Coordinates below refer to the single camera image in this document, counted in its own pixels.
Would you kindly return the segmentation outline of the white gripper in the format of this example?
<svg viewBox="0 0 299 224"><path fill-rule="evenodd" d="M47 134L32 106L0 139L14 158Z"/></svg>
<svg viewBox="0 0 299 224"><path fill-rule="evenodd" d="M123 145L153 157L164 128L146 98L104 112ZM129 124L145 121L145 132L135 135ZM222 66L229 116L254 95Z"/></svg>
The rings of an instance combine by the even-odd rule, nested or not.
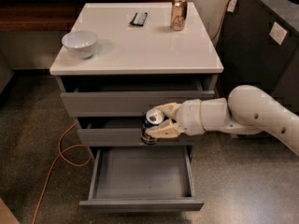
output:
<svg viewBox="0 0 299 224"><path fill-rule="evenodd" d="M153 110L161 111L169 119L158 126L148 128L147 135L153 138L176 138L182 133L189 136L202 134L200 104L201 101L195 99L182 104L168 103L153 107Z"/></svg>

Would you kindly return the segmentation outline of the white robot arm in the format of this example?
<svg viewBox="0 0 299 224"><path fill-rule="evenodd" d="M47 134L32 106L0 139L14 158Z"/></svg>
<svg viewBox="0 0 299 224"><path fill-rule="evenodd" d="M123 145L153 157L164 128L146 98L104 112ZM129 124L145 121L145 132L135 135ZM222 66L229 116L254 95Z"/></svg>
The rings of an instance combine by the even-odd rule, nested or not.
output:
<svg viewBox="0 0 299 224"><path fill-rule="evenodd" d="M299 117L266 92L250 85L234 88L227 98L158 105L166 118L145 133L152 138L175 138L206 132L258 134L276 137L299 155Z"/></svg>

